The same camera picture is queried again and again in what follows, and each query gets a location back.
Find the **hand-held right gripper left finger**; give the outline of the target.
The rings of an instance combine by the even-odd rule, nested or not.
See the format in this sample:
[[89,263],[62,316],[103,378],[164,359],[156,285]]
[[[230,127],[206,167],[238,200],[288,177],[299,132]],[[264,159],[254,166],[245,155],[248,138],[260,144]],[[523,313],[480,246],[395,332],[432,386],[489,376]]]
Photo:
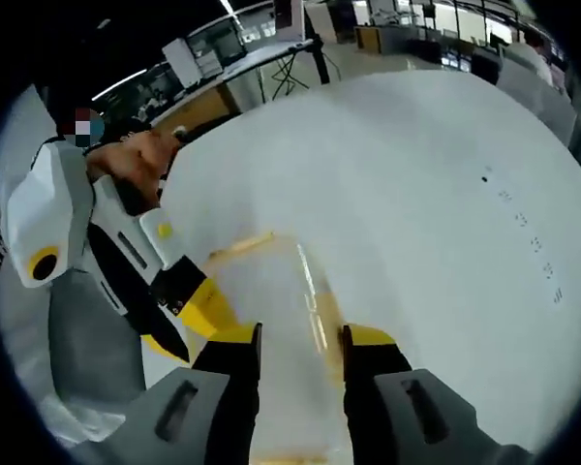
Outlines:
[[247,464],[260,408],[261,323],[208,339],[132,404],[120,427],[122,464]]

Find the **person's left hand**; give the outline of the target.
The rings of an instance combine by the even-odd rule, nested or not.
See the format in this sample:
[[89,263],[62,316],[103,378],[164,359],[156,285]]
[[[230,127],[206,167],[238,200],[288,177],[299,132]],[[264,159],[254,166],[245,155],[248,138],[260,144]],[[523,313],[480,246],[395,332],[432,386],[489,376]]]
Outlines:
[[129,134],[121,141],[99,146],[86,155],[89,179],[109,175],[127,181],[142,195],[147,209],[160,205],[160,181],[180,148],[172,132],[155,129]]

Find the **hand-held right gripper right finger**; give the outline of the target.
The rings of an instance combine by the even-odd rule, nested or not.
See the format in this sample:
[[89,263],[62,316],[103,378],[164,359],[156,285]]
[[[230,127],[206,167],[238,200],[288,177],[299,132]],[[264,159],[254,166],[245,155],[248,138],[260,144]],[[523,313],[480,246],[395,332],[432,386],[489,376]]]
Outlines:
[[356,464],[528,464],[477,424],[475,408],[426,369],[414,369],[386,332],[341,329],[344,412]]

